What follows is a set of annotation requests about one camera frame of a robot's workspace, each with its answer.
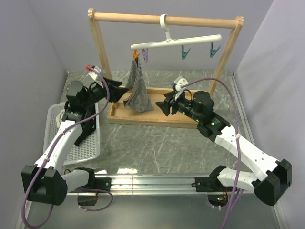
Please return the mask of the purple clothespin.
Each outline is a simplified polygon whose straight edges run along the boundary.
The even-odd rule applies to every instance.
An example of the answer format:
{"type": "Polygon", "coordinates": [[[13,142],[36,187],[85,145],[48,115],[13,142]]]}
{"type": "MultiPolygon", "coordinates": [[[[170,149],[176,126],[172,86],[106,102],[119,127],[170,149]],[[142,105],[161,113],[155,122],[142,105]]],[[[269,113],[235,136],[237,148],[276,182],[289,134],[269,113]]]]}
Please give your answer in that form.
{"type": "Polygon", "coordinates": [[[145,63],[148,63],[149,59],[149,50],[148,49],[142,49],[142,56],[143,56],[143,59],[144,59],[144,62],[145,63]]]}

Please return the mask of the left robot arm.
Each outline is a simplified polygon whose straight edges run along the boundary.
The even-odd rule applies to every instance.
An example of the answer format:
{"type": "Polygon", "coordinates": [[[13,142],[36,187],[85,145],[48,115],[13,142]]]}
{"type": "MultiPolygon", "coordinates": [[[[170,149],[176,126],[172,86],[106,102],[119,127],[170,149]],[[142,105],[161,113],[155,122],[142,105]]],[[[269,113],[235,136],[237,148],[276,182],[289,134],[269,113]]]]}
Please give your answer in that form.
{"type": "Polygon", "coordinates": [[[122,82],[105,78],[89,87],[80,81],[69,83],[67,101],[59,130],[41,158],[21,172],[25,200],[59,206],[68,193],[81,187],[90,192],[96,187],[94,171],[79,167],[61,175],[60,171],[71,148],[78,146],[96,130],[96,104],[106,99],[115,103],[128,92],[122,82]]]}

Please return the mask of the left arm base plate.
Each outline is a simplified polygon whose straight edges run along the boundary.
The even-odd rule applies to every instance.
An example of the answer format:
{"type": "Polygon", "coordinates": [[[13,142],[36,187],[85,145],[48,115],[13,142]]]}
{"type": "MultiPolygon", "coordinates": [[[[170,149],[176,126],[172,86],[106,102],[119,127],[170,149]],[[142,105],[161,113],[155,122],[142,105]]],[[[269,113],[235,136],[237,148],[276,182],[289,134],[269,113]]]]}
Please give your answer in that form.
{"type": "Polygon", "coordinates": [[[112,185],[112,179],[109,177],[95,177],[91,189],[99,189],[110,191],[112,185]]]}

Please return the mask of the white plastic hanger bar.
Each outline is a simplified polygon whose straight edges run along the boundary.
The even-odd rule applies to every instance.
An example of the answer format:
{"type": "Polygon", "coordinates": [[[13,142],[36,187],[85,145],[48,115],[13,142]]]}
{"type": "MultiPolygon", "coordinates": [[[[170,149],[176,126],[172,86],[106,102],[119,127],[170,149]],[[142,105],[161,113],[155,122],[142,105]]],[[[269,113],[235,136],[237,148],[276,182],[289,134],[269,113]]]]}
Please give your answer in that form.
{"type": "Polygon", "coordinates": [[[160,15],[160,27],[165,32],[166,40],[160,42],[132,44],[130,48],[132,50],[151,49],[151,48],[161,48],[161,47],[170,47],[170,46],[182,46],[182,45],[191,45],[191,44],[200,44],[200,43],[219,42],[222,40],[222,36],[220,34],[191,37],[184,39],[173,39],[170,35],[169,27],[165,23],[165,19],[167,17],[168,17],[167,14],[160,15]]]}

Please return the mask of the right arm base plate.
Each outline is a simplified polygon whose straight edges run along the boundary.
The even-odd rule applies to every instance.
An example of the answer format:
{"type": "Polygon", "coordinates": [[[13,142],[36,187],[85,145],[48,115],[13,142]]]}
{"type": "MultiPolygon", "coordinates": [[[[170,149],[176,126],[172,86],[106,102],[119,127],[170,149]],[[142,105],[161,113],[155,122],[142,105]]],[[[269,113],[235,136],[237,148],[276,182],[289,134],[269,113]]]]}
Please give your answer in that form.
{"type": "Polygon", "coordinates": [[[191,187],[196,189],[196,192],[213,192],[214,187],[211,184],[210,177],[195,177],[191,187]]]}

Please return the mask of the orange clothespin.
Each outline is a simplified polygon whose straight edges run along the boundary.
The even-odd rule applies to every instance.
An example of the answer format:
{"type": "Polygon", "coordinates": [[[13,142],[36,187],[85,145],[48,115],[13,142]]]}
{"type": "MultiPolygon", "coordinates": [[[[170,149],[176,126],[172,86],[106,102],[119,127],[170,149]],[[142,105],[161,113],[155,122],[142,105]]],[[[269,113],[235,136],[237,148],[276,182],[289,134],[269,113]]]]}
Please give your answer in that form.
{"type": "Polygon", "coordinates": [[[136,60],[140,56],[140,53],[137,52],[137,50],[133,50],[133,58],[136,60]]]}

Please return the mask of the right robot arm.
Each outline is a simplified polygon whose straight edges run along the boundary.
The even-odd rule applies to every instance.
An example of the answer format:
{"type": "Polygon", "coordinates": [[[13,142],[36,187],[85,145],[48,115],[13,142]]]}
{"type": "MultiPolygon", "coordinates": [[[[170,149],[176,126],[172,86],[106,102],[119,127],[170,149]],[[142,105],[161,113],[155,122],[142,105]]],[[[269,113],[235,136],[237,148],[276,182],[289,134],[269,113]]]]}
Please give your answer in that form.
{"type": "Polygon", "coordinates": [[[260,150],[224,118],[214,111],[214,101],[206,91],[197,91],[191,100],[184,92],[172,91],[164,94],[165,99],[155,104],[165,116],[177,112],[197,123],[197,130],[210,141],[223,147],[244,163],[250,172],[241,172],[225,166],[214,170],[210,178],[214,190],[235,187],[252,191],[269,206],[274,206],[292,184],[292,164],[278,160],[260,150]]]}

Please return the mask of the grey striped boxer underwear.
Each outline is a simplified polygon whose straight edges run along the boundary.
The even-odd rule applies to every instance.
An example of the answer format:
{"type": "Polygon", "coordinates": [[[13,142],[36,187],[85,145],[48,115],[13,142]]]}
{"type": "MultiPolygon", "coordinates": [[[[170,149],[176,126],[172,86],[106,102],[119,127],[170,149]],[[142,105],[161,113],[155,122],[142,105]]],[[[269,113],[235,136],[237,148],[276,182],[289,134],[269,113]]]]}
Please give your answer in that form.
{"type": "Polygon", "coordinates": [[[140,113],[154,110],[154,106],[147,94],[141,62],[138,58],[132,60],[125,88],[131,90],[131,95],[124,99],[124,107],[129,106],[140,113]]]}

